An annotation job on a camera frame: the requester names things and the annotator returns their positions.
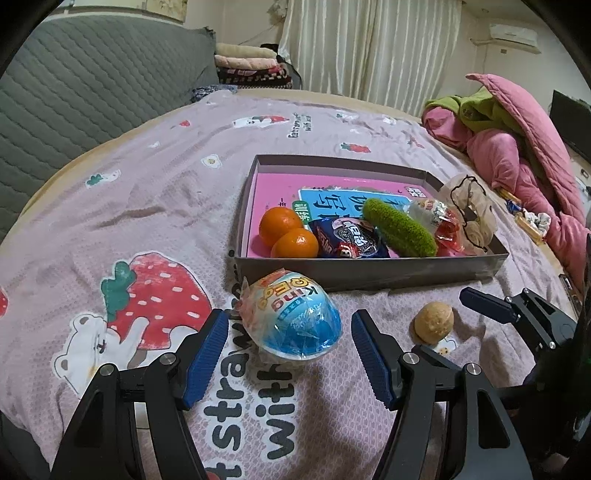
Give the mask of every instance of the green fuzzy toy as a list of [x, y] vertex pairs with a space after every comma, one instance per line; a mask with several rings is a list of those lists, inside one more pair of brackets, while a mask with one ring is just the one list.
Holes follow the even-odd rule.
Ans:
[[402, 257], [435, 257], [437, 244], [429, 231], [379, 199], [367, 199], [363, 218], [379, 229], [386, 244]]

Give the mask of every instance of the stacked quilts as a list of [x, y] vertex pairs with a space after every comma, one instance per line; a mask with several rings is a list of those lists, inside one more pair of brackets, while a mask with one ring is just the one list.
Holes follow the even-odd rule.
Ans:
[[293, 88], [284, 63], [268, 48], [218, 43], [215, 63], [220, 84], [243, 88]]

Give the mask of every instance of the gray quilted mattress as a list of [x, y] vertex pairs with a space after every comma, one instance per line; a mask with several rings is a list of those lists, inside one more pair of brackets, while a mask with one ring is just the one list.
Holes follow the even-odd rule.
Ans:
[[218, 83], [214, 50], [211, 30], [149, 18], [39, 25], [0, 78], [0, 241], [70, 160]]

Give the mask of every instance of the television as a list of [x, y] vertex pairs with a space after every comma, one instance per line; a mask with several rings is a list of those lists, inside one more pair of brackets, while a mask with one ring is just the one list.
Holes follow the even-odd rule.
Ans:
[[550, 119], [563, 142], [591, 163], [591, 107], [555, 90]]

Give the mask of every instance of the red package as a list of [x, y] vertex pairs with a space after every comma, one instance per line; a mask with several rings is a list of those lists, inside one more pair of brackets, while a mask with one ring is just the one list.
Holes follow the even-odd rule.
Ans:
[[408, 215], [431, 232], [442, 251], [463, 252], [460, 220], [445, 203], [435, 199], [414, 200], [408, 207]]

